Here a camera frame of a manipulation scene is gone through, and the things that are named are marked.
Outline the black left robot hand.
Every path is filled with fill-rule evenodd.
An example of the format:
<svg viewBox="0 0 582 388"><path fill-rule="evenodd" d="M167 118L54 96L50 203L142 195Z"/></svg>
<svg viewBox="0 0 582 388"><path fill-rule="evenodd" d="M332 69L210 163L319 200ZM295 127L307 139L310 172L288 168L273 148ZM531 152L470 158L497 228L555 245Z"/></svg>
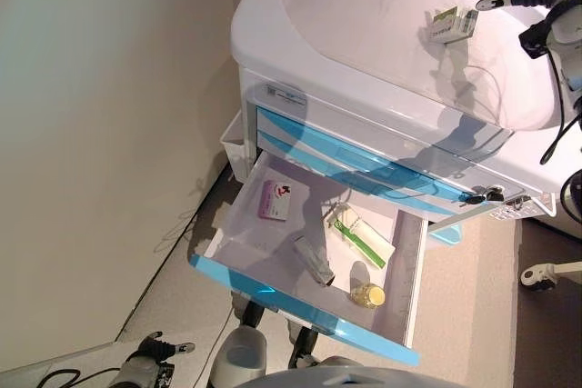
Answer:
<svg viewBox="0 0 582 388"><path fill-rule="evenodd" d="M173 344L161 340L162 331L155 331L146 336L138 345L137 354L154 359L157 363L184 353L191 353L196 349L194 343Z"/></svg>

